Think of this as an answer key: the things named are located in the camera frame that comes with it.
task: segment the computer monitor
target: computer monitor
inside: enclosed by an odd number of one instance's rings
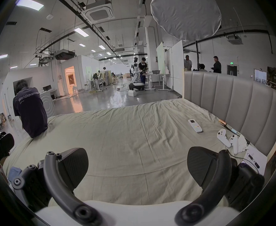
[[[48,91],[48,90],[50,90],[50,89],[51,89],[51,85],[47,85],[47,86],[43,87],[43,90],[44,90],[44,91]]]

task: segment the bed sheet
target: bed sheet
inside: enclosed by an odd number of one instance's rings
[[[203,132],[197,134],[188,119],[195,119]],[[7,175],[12,166],[37,165],[47,151],[82,147],[89,168],[74,190],[82,201],[128,205],[193,201],[202,189],[187,169],[189,149],[226,148],[216,137],[223,128],[218,118],[185,99],[58,115],[48,124],[43,134],[26,138],[15,148],[4,172]]]

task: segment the short black hair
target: short black hair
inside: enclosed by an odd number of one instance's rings
[[[26,80],[20,80],[16,84],[16,93],[19,93],[24,87],[28,87]]]

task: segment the upholstered headboard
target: upholstered headboard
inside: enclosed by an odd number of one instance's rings
[[[185,71],[183,98],[241,132],[266,156],[276,142],[276,90],[220,73]]]

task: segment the man in black shirt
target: man in black shirt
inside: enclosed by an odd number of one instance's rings
[[[37,88],[28,88],[25,80],[16,84],[13,99],[14,115],[19,116],[24,130],[31,138],[47,130],[47,114]]]
[[[146,64],[146,59],[142,58],[141,59],[141,63],[139,63],[138,67],[140,70],[142,70],[142,72],[140,72],[140,81],[145,84],[145,75],[143,75],[146,70],[147,70],[147,64]]]
[[[211,68],[213,70],[213,73],[222,73],[222,65],[219,62],[219,58],[217,56],[214,56],[213,58],[215,61],[213,67]]]

